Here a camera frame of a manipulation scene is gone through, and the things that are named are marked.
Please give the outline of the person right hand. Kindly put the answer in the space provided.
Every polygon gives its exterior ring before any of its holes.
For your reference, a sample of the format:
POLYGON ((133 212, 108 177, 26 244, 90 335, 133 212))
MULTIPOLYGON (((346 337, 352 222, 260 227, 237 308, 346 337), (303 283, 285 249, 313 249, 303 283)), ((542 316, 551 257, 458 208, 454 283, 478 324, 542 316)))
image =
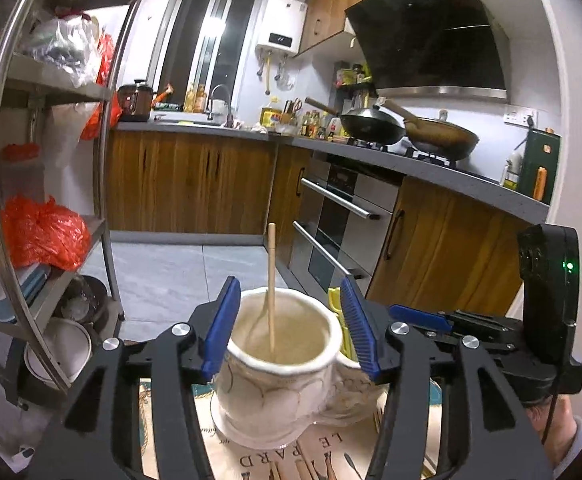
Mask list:
POLYGON ((556 468, 568 454, 577 434, 571 398, 549 398, 525 411, 542 441, 551 465, 556 468))

